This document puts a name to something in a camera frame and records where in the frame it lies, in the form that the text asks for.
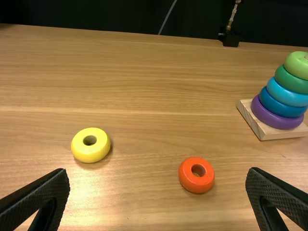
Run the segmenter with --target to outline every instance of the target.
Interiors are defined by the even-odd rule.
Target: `orange ring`
[[[179,167],[179,181],[185,189],[192,193],[205,193],[214,185],[214,169],[206,160],[200,157],[190,157],[184,160]]]

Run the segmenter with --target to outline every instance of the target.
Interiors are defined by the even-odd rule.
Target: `ring hole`
[[[91,146],[93,144],[96,143],[96,137],[95,136],[87,136],[83,139],[83,143],[86,145],[86,146]]]
[[[205,168],[201,165],[192,166],[192,172],[196,177],[202,177],[205,175]]]

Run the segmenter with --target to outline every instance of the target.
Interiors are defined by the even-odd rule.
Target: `light green ring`
[[[308,80],[308,59],[307,52],[295,51],[288,55],[284,62],[284,68],[292,75]]]

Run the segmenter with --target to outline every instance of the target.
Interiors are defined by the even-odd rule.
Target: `yellow ring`
[[[110,139],[106,132],[99,128],[86,128],[73,137],[71,150],[77,160],[94,163],[108,154],[110,146]]]

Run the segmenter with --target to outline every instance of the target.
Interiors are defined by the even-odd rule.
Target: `purple ring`
[[[289,130],[298,127],[304,120],[304,115],[295,118],[286,118],[278,116],[268,111],[260,102],[259,95],[254,97],[251,102],[251,111],[263,123],[271,126],[272,128]]]

